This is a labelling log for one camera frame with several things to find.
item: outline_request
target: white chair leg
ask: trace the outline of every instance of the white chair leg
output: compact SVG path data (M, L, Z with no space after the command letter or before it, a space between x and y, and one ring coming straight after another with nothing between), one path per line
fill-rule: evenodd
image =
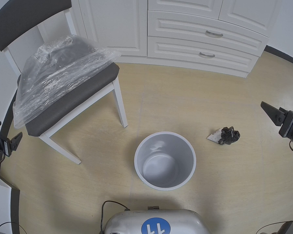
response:
M121 88L119 86L118 77L116 77L116 79L114 81L112 81L112 83L114 86L113 95L114 95L114 99L116 101L116 107L117 107L117 111L119 114L119 118L121 119L121 124L123 125L123 127L127 127L128 122L127 122L127 118L126 118L123 98L121 96Z
M57 143L55 143L52 139L50 139L47 135L42 134L39 136L40 139L42 139L45 143L47 143L49 146L51 146L53 149L58 151L60 154L63 154L66 158L69 158L71 161L75 162L76 164L80 164L81 160L77 158L74 154L71 152L63 149L60 147Z

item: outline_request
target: clear plastic bag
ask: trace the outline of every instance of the clear plastic bag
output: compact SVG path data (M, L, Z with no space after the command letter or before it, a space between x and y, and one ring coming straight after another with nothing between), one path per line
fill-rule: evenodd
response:
M13 104L14 127L23 127L119 56L75 35L42 45L25 63Z

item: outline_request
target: floor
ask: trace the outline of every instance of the floor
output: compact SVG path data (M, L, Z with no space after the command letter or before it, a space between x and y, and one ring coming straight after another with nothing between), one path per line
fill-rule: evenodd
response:
M129 126L121 126L110 93L52 139L77 155L76 165L27 135L1 166L20 189L20 224L28 234L99 233L101 205L132 210L159 205L199 213L213 234L255 233L293 220L293 152L260 107L293 110L293 64L264 52L245 78L193 69L120 63ZM234 126L241 137L218 145L206 137ZM196 152L192 179L157 191L137 176L133 158L148 135L172 131ZM11 127L9 136L18 130ZM123 211L107 204L104 222ZM277 231L280 224L262 231Z

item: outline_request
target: blue circle logo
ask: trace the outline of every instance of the blue circle logo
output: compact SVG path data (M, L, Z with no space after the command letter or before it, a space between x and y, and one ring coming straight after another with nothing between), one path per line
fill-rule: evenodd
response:
M142 234L169 234L169 223L160 217L153 217L146 220L141 226Z

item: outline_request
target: cable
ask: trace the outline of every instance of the cable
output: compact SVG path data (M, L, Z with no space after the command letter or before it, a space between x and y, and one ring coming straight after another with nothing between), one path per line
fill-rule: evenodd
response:
M4 161L4 159L6 158L6 154L2 150L0 150L0 152L2 152L2 159L0 160L0 164L1 164Z
M125 211L130 211L130 209L129 209L127 206L125 206L125 205L123 205L123 204L121 204L121 203L119 203L119 202L112 201L112 200L107 200L107 201L105 201L105 202L103 203L103 205L102 205L102 212L101 212L101 234L104 234L104 233L103 233L103 228L102 228L102 225L103 225L103 207L104 207L104 205L105 205L106 202L113 202L113 203L119 204L119 205L125 207Z
M18 226L20 226L18 223L16 223L16 222L5 222L5 223L3 223L3 224L0 224L0 227L2 226L2 225L4 225L4 224L8 224L8 223L12 223L12 224L17 224Z
M291 147L291 142L292 142L292 141L290 140L289 147L290 147L291 150L293 151L293 148Z
M286 222L289 222L289 221L277 222L277 223L273 223L273 224L281 224L281 223L286 223ZM262 228L265 228L266 226L273 225L273 224L267 224L267 225L263 226Z

